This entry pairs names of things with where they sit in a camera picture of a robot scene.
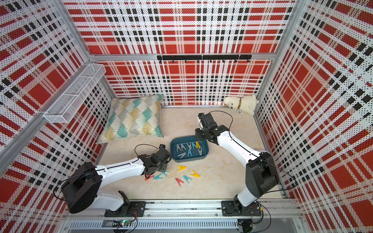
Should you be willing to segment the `patterned teal yellow pillow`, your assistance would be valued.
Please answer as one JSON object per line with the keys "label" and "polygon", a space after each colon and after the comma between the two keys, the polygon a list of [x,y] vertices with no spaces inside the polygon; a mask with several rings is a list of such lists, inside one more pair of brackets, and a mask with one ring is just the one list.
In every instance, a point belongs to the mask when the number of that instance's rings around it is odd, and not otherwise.
{"label": "patterned teal yellow pillow", "polygon": [[164,95],[144,96],[135,99],[114,98],[108,121],[98,143],[135,136],[163,137],[161,130],[161,102]]}

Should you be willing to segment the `white plush dog toy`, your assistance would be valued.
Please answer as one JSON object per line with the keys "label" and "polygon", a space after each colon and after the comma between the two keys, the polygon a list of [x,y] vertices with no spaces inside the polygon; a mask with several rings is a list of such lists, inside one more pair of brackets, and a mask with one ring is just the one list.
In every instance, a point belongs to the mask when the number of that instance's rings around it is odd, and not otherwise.
{"label": "white plush dog toy", "polygon": [[259,103],[259,101],[256,99],[256,95],[251,95],[241,98],[225,97],[223,99],[223,103],[230,109],[237,110],[240,114],[247,113],[253,116],[256,105]]}

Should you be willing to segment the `teal plastic storage box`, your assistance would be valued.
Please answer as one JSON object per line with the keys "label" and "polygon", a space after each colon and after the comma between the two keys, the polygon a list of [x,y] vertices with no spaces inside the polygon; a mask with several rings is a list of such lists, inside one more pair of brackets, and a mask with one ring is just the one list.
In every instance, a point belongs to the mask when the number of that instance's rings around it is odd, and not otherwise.
{"label": "teal plastic storage box", "polygon": [[209,154],[207,140],[198,140],[196,136],[175,138],[170,147],[172,159],[178,163],[204,159]]}

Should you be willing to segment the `red clothespin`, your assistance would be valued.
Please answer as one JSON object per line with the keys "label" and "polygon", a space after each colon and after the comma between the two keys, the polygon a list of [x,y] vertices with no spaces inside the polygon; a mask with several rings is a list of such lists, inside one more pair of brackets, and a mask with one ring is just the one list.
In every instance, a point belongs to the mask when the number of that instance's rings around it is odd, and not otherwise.
{"label": "red clothespin", "polygon": [[178,178],[176,178],[175,180],[176,180],[176,182],[178,183],[178,185],[179,185],[180,187],[181,187],[181,184],[184,183],[182,180],[180,180],[180,179],[178,179]]}
{"label": "red clothespin", "polygon": [[145,176],[145,181],[148,181],[150,179],[153,179],[155,176],[154,175],[149,175],[149,176]]}

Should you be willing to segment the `red clothespin left lower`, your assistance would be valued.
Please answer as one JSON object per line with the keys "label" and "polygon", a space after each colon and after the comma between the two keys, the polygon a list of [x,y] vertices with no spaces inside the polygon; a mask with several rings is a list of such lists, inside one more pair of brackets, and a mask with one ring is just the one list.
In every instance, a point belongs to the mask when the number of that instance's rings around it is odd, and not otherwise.
{"label": "red clothespin left lower", "polygon": [[154,175],[149,175],[149,176],[145,176],[145,181],[148,181],[150,179],[153,179],[155,176]]}

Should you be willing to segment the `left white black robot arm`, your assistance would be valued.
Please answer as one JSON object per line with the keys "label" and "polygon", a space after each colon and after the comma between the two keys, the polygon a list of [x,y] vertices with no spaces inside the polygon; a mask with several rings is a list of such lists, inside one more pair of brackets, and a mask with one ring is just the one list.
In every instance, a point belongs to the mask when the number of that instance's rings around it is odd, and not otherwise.
{"label": "left white black robot arm", "polygon": [[160,145],[151,155],[111,164],[95,166],[91,162],[81,165],[69,178],[62,182],[61,191],[71,214],[86,209],[105,209],[106,217],[125,216],[134,208],[123,191],[118,194],[102,192],[110,183],[133,176],[150,177],[155,172],[165,172],[172,155]]}

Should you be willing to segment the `black wall hook rail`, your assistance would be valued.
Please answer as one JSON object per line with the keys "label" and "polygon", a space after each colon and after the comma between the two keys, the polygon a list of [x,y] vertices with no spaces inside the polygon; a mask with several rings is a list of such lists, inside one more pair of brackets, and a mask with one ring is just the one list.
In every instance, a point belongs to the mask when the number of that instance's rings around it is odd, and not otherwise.
{"label": "black wall hook rail", "polygon": [[244,55],[159,55],[158,61],[200,61],[200,60],[251,60],[251,54]]}

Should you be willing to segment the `green circuit board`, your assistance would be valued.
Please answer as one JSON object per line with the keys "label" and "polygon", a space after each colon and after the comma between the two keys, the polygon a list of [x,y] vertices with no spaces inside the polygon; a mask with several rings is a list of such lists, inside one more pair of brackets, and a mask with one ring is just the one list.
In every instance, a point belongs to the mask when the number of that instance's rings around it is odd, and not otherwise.
{"label": "green circuit board", "polygon": [[112,227],[113,228],[128,227],[131,224],[132,224],[131,220],[113,220],[112,221]]}

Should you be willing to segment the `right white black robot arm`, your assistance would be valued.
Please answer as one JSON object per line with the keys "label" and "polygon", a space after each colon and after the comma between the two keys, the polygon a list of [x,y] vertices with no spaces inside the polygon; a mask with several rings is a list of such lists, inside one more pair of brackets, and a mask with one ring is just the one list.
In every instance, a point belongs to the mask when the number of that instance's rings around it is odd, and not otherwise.
{"label": "right white black robot arm", "polygon": [[233,207],[226,209],[228,215],[243,215],[255,206],[255,201],[280,183],[273,156],[263,150],[257,151],[237,139],[229,127],[218,125],[211,113],[198,115],[197,139],[205,139],[230,152],[245,168],[245,188],[234,197]]}

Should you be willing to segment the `red clothespin center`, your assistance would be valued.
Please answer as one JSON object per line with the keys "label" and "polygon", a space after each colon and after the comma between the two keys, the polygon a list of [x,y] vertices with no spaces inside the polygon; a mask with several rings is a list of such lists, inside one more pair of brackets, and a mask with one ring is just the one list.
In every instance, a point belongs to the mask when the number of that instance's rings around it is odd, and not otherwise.
{"label": "red clothespin center", "polygon": [[180,180],[180,179],[178,179],[178,178],[176,178],[175,180],[176,180],[176,182],[178,183],[178,185],[179,185],[180,187],[181,187],[181,184],[184,183],[182,180]]}

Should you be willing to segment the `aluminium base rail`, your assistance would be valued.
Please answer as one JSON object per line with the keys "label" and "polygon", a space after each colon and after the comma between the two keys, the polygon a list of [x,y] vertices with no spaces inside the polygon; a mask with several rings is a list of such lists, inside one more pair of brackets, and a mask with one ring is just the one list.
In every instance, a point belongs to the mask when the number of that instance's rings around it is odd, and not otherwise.
{"label": "aluminium base rail", "polygon": [[[259,199],[243,215],[228,215],[230,200],[141,200],[138,214],[105,217],[104,210],[65,213],[59,233],[307,233],[299,203],[294,199]],[[128,227],[113,228],[113,220],[131,220]]]}

